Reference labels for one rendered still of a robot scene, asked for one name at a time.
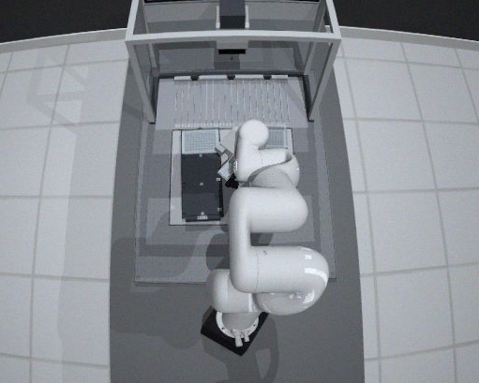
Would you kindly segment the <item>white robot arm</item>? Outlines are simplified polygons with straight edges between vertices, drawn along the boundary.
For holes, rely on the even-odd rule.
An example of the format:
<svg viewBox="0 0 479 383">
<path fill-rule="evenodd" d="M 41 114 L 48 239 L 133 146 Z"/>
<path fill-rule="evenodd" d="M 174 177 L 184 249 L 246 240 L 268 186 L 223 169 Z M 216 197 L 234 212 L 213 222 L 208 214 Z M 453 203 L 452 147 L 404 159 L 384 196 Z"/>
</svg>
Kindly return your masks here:
<svg viewBox="0 0 479 383">
<path fill-rule="evenodd" d="M 243 345 L 241 338 L 249 341 L 261 312 L 286 316 L 307 310 L 323 294 L 329 278 L 326 259 L 313 249 L 251 245 L 250 233 L 292 232 L 308 215 L 296 188 L 296 157 L 284 148 L 265 149 L 268 139 L 263 122 L 248 120 L 215 147 L 221 156 L 227 151 L 235 155 L 237 181 L 252 182 L 251 187 L 236 189 L 229 202 L 230 270 L 211 271 L 205 284 L 207 300 L 217 310 L 217 325 L 235 337 L 236 346 Z"/>
</svg>

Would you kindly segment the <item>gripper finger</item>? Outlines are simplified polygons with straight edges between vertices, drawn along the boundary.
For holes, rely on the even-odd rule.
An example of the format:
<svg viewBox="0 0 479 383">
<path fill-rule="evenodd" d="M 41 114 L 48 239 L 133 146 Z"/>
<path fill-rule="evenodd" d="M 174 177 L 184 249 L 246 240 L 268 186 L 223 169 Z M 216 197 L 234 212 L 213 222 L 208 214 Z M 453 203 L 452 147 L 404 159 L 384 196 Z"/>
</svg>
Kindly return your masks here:
<svg viewBox="0 0 479 383">
<path fill-rule="evenodd" d="M 227 183 L 225 183 L 225 185 L 227 187 L 231 187 L 231 188 L 235 188 L 237 189 L 238 188 L 238 185 L 239 183 L 237 181 L 235 181 L 234 179 L 236 179 L 234 173 L 231 175 L 231 177 L 229 178 L 229 180 L 227 181 Z"/>
</svg>

